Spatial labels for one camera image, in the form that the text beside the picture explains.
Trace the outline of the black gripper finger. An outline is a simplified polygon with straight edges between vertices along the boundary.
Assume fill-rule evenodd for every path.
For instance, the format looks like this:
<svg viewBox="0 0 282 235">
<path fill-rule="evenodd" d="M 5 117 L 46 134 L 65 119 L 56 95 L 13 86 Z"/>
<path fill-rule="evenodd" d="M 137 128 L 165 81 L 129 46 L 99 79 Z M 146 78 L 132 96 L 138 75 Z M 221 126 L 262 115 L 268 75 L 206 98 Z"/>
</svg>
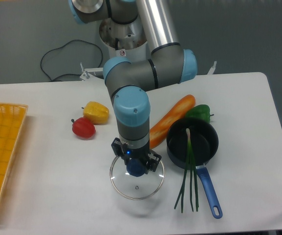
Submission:
<svg viewBox="0 0 282 235">
<path fill-rule="evenodd" d="M 119 138 L 115 138 L 111 144 L 115 156 L 124 157 L 128 152 L 128 145 L 122 143 Z"/>
<path fill-rule="evenodd" d="M 148 152 L 145 155 L 145 174 L 148 174 L 150 171 L 156 172 L 156 169 L 161 161 L 161 156 L 156 152 Z"/>
</svg>

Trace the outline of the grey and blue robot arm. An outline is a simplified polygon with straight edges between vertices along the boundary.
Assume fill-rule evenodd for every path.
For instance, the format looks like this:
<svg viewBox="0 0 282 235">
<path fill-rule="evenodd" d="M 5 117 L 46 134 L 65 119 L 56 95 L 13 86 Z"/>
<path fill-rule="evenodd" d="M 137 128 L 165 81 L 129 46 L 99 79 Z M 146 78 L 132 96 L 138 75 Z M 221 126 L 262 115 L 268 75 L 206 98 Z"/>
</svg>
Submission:
<svg viewBox="0 0 282 235">
<path fill-rule="evenodd" d="M 71 0 L 76 21 L 86 24 L 110 20 L 114 28 L 138 23 L 144 31 L 150 59 L 132 62 L 115 56 L 103 67 L 103 77 L 113 105 L 119 137 L 112 143 L 135 177 L 156 171 L 161 157 L 150 143 L 150 102 L 147 91 L 182 83 L 197 74 L 195 55 L 178 41 L 164 0 Z"/>
</svg>

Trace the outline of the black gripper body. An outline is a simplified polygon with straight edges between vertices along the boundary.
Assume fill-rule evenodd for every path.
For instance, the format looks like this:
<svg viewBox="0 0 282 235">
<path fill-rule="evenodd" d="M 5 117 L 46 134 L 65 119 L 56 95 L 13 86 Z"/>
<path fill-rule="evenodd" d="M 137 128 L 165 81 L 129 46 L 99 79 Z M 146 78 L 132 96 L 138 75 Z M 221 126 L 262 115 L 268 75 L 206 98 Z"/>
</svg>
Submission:
<svg viewBox="0 0 282 235">
<path fill-rule="evenodd" d="M 150 142 L 148 141 L 144 146 L 140 148 L 130 148 L 127 143 L 121 143 L 120 146 L 120 157 L 125 161 L 125 164 L 128 163 L 130 159 L 137 159 L 143 165 L 146 165 L 149 161 L 150 154 Z"/>
</svg>

